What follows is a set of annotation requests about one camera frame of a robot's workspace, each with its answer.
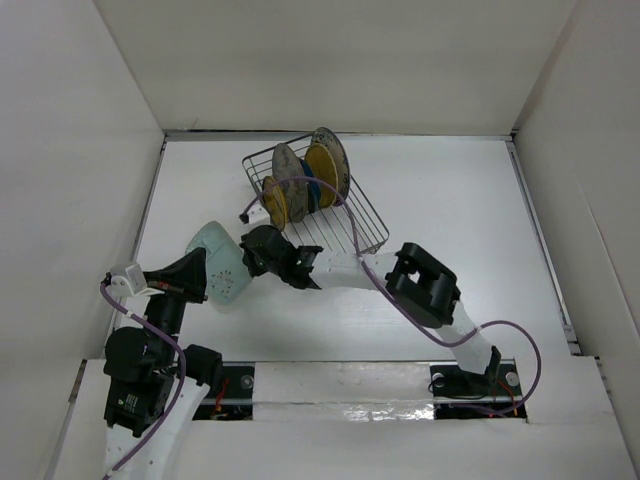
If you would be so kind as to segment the light green rectangular plate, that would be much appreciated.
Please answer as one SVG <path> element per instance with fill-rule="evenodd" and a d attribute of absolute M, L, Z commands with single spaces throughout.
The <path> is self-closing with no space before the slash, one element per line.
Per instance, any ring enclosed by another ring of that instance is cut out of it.
<path fill-rule="evenodd" d="M 205 224 L 188 243 L 185 253 L 197 248 L 206 252 L 208 299 L 220 307 L 232 305 L 252 281 L 243 263 L 244 251 L 217 221 Z"/>

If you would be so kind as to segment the gold and black plate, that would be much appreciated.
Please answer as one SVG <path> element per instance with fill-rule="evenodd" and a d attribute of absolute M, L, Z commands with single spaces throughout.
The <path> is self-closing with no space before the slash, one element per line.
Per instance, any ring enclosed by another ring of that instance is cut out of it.
<path fill-rule="evenodd" d="M 266 176 L 262 183 L 263 203 L 271 217 L 272 224 L 283 231 L 288 223 L 286 196 L 272 176 Z"/>

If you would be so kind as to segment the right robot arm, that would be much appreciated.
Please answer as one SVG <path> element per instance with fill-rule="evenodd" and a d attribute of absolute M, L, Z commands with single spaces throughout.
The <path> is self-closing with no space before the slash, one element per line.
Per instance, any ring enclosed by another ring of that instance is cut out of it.
<path fill-rule="evenodd" d="M 300 290 L 349 288 L 382 294 L 433 341 L 451 350 L 462 381 L 484 393 L 498 381 L 501 354 L 486 340 L 461 302 L 457 276 L 415 243 L 391 254 L 330 253 L 320 246 L 294 246 L 273 226 L 241 237 L 243 263 L 251 276 L 271 273 Z"/>

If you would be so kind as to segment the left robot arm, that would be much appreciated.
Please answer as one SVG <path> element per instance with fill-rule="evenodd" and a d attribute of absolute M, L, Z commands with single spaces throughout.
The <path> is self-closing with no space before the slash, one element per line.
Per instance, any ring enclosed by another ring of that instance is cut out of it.
<path fill-rule="evenodd" d="M 103 299 L 133 322 L 105 345 L 106 479 L 170 478 L 196 410 L 225 387 L 220 353 L 178 344 L 187 304 L 207 299 L 205 261 L 198 247 L 160 270 L 114 267 L 100 284 Z"/>

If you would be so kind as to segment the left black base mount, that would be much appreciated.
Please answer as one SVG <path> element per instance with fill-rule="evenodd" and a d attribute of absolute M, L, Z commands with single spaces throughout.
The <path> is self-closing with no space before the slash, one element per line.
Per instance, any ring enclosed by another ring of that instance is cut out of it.
<path fill-rule="evenodd" d="M 254 363 L 224 363 L 223 377 L 196 409 L 200 421 L 248 421 L 253 419 Z"/>

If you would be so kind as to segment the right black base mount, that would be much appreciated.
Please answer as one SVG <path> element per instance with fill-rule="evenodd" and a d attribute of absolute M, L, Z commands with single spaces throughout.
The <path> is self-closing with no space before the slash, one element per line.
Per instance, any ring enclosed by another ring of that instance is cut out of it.
<path fill-rule="evenodd" d="M 527 418 L 525 406 L 514 408 L 523 390 L 513 362 L 501 363 L 495 380 L 463 372 L 454 363 L 432 364 L 430 374 L 437 420 Z"/>

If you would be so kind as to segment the round bamboo woven plate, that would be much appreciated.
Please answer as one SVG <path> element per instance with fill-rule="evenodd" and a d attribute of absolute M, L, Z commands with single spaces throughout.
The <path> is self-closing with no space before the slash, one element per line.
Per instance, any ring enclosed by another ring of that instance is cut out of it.
<path fill-rule="evenodd" d="M 338 190 L 338 174 L 335 162 L 328 148 L 324 145 L 313 143 L 307 149 L 304 157 L 315 178 L 325 182 L 328 186 L 320 184 L 319 207 L 321 209 L 334 205 Z"/>

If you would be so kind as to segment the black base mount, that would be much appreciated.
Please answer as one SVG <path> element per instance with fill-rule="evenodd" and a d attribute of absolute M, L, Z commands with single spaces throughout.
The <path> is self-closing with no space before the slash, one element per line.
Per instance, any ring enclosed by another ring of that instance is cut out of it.
<path fill-rule="evenodd" d="M 525 406 L 514 408 L 523 390 L 513 362 L 501 363 L 495 380 L 463 372 L 454 363 L 432 364 L 430 374 L 437 420 L 527 418 Z"/>
<path fill-rule="evenodd" d="M 196 409 L 200 421 L 248 421 L 253 419 L 254 363 L 224 363 L 223 377 Z"/>

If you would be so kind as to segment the blue floral round plate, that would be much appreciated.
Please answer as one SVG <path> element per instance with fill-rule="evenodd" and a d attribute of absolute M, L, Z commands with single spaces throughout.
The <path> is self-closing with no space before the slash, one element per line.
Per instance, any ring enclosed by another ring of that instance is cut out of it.
<path fill-rule="evenodd" d="M 346 150 L 338 136 L 326 127 L 317 128 L 312 135 L 311 142 L 326 147 L 334 160 L 340 195 L 335 204 L 339 206 L 343 200 L 348 198 L 351 183 L 351 171 Z"/>

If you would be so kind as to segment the dark blue leaf dish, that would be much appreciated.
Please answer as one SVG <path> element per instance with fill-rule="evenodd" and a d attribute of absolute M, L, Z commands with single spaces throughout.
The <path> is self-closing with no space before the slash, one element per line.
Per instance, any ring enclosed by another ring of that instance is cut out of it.
<path fill-rule="evenodd" d="M 309 177 L 306 181 L 308 194 L 308 213 L 313 214 L 321 209 L 320 200 L 322 199 L 321 184 L 314 181 L 316 178 L 311 167 L 302 158 L 299 159 L 305 177 Z"/>

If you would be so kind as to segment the grey deer plate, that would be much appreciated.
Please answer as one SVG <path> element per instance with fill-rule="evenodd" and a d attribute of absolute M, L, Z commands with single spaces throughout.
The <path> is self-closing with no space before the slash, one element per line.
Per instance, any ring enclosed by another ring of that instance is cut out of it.
<path fill-rule="evenodd" d="M 275 146 L 272 154 L 272 173 L 282 189 L 288 207 L 289 220 L 300 223 L 308 214 L 309 193 L 305 180 L 297 180 L 304 176 L 300 159 L 286 143 Z"/>

